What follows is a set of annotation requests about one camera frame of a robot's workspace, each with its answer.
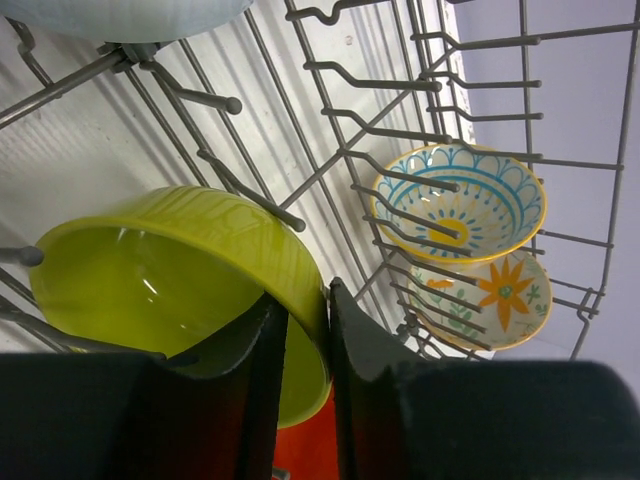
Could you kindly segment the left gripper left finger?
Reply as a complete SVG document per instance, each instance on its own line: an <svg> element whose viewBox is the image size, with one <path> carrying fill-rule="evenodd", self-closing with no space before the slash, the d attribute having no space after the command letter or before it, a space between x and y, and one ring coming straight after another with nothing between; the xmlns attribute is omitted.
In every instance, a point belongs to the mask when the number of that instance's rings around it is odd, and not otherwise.
<svg viewBox="0 0 640 480"><path fill-rule="evenodd" d="M5 354L5 479L271 479L288 312L264 294L184 352Z"/></svg>

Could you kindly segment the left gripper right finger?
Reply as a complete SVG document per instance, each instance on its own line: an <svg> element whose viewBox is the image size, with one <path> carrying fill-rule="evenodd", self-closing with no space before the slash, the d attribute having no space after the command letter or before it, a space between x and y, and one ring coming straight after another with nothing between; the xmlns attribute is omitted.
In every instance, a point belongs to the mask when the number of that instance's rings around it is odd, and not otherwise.
<svg viewBox="0 0 640 480"><path fill-rule="evenodd" d="M343 479L635 479L639 409L584 361L427 360L329 287Z"/></svg>

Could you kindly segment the lime green bowl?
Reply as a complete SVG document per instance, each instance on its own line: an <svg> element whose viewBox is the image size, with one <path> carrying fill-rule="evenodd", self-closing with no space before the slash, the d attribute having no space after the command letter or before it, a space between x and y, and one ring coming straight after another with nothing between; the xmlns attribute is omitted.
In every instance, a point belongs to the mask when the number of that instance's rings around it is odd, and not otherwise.
<svg viewBox="0 0 640 480"><path fill-rule="evenodd" d="M287 310L279 424L321 410L331 380L321 271L297 235L257 204L200 186L156 189L63 223L29 282L65 333L174 356L270 295Z"/></svg>

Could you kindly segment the blue yellow patterned bowl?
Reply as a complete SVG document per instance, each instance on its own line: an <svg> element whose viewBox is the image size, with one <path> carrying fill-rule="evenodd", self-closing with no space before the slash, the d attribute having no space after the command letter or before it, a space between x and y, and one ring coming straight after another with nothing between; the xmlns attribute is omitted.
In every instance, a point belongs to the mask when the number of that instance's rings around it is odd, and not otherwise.
<svg viewBox="0 0 640 480"><path fill-rule="evenodd" d="M462 269L524 246L544 223L547 197L519 160L488 147L430 145L388 164L371 186L384 235L425 262Z"/></svg>

